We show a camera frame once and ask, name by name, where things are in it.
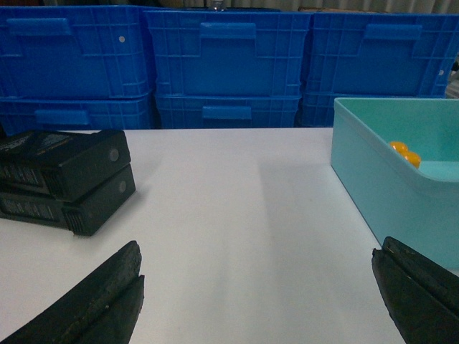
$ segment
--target orange ball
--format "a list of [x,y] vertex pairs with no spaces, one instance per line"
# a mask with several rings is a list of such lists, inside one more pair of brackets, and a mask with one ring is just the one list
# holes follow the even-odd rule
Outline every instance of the orange ball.
[[392,141],[392,142],[389,142],[389,144],[391,145],[393,149],[395,149],[399,153],[404,153],[408,151],[408,146],[404,144],[403,142]]
[[408,160],[409,163],[411,163],[415,168],[419,168],[421,164],[421,157],[418,156],[415,152],[404,152],[401,153],[402,156]]

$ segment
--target black box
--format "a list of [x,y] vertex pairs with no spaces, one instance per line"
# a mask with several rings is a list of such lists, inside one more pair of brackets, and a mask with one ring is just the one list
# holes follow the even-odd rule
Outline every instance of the black box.
[[122,130],[28,131],[0,140],[0,184],[75,201],[131,162]]
[[74,202],[0,186],[0,217],[67,228],[91,236],[136,190],[131,165]]

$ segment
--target table surface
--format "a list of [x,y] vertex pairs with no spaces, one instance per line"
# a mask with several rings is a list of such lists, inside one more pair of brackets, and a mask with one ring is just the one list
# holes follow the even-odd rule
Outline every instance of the table surface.
[[332,129],[127,130],[137,191],[92,237],[0,219],[0,340],[130,240],[137,343],[403,343]]

